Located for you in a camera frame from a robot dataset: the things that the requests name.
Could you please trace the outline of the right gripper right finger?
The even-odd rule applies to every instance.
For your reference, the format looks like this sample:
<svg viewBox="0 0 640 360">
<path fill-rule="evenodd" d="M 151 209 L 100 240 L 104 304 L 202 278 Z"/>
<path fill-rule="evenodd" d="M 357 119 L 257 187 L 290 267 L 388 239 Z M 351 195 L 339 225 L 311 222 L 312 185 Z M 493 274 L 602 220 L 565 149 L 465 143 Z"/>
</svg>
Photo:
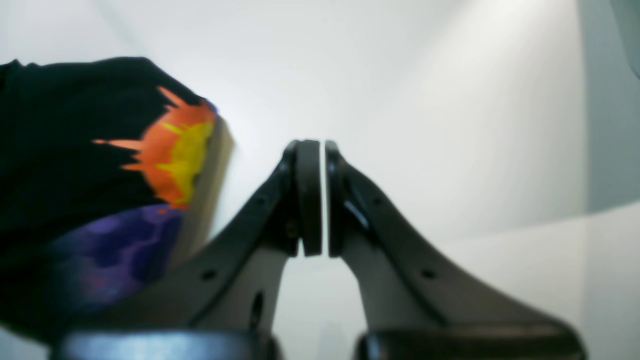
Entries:
<svg viewBox="0 0 640 360">
<path fill-rule="evenodd" d="M 329 254 L 358 281 L 355 360 L 585 360 L 569 324 L 471 275 L 327 141 Z"/>
</svg>

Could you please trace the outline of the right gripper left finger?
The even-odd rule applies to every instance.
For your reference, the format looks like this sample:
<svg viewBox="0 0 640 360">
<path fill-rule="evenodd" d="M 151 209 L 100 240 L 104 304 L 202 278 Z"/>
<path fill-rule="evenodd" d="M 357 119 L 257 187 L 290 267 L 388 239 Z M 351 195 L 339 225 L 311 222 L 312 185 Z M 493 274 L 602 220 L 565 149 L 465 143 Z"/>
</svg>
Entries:
<svg viewBox="0 0 640 360">
<path fill-rule="evenodd" d="M 134 296 L 80 322 L 53 360 L 281 360 L 272 328 L 299 244 L 322 253 L 320 142 L 292 141 L 204 249 Z"/>
</svg>

